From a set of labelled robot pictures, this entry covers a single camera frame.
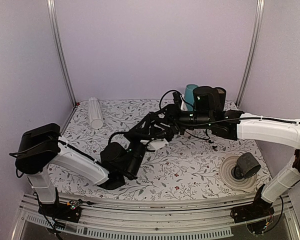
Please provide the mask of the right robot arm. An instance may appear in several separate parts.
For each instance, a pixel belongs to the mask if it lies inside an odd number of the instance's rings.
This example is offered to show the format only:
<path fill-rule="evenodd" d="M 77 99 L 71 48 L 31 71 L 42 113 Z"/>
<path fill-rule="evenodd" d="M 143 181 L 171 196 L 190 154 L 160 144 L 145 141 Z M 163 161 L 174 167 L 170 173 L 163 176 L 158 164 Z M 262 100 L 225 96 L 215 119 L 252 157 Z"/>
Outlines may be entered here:
<path fill-rule="evenodd" d="M 228 140 L 258 140 L 295 149 L 288 164 L 269 183 L 260 187 L 248 213 L 259 218 L 281 194 L 300 181 L 300 119 L 264 117 L 239 110 L 224 110 L 226 90 L 222 87 L 198 86 L 192 91 L 193 103 L 182 109 L 185 99 L 172 90 L 173 104 L 160 106 L 166 125 L 182 134 L 187 129 L 209 129 Z"/>

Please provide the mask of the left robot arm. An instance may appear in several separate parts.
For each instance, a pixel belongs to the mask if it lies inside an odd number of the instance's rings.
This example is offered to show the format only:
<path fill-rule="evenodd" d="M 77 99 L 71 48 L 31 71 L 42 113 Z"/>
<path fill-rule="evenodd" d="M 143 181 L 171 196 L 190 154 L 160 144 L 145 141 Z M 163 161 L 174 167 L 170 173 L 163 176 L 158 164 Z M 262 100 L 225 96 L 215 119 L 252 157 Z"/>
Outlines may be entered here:
<path fill-rule="evenodd" d="M 65 210 L 57 200 L 49 164 L 77 173 L 103 189 L 115 190 L 125 185 L 126 179 L 137 179 L 146 152 L 165 147 L 176 133 L 166 120 L 151 112 L 132 129 L 113 133 L 100 159 L 95 159 L 71 145 L 60 129 L 49 123 L 29 130 L 22 135 L 19 150 L 9 153 L 16 171 L 27 176 L 38 200 L 53 217 L 60 217 Z"/>

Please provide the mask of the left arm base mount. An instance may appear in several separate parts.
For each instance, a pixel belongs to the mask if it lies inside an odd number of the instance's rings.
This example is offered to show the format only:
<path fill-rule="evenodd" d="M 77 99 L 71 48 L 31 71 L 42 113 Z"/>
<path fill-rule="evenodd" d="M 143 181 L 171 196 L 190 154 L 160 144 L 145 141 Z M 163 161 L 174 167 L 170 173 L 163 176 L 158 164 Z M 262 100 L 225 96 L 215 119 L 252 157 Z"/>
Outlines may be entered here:
<path fill-rule="evenodd" d="M 78 223 L 81 217 L 82 209 L 79 206 L 75 209 L 72 209 L 66 203 L 61 203 L 59 201 L 59 196 L 56 195 L 55 201 L 51 204 L 45 204 L 39 201 L 38 212 L 46 217 L 51 217 L 52 219 Z"/>

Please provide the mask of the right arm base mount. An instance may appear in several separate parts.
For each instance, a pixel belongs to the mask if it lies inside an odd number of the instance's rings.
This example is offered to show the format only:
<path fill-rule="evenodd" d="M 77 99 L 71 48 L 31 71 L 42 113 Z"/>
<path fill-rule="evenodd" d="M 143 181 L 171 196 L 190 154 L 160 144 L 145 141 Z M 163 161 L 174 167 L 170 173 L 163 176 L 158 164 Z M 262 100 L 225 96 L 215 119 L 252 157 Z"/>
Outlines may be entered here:
<path fill-rule="evenodd" d="M 263 218 L 275 213 L 273 204 L 262 199 L 262 190 L 264 187 L 265 184 L 258 189 L 252 203 L 236 206 L 231 209 L 230 216 L 235 223 Z"/>

